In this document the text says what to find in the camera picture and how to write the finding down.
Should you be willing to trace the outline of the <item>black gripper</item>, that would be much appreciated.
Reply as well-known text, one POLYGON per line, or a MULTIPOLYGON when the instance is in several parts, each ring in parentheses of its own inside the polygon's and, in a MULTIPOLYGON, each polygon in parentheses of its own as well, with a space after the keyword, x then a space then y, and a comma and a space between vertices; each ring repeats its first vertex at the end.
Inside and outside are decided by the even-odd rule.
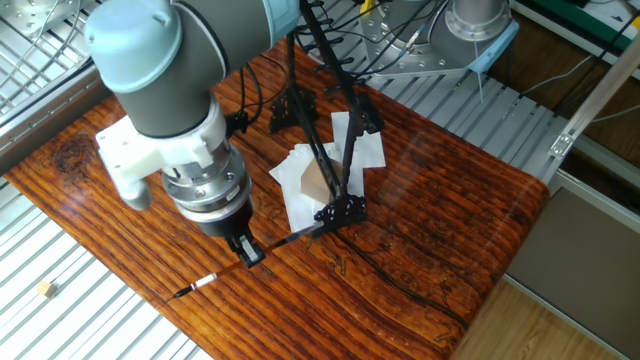
POLYGON ((250 237, 250 220, 251 201, 247 200, 229 216, 205 224, 205 234, 223 238, 231 244, 232 251, 247 268, 253 267, 265 259, 262 248, 250 237))

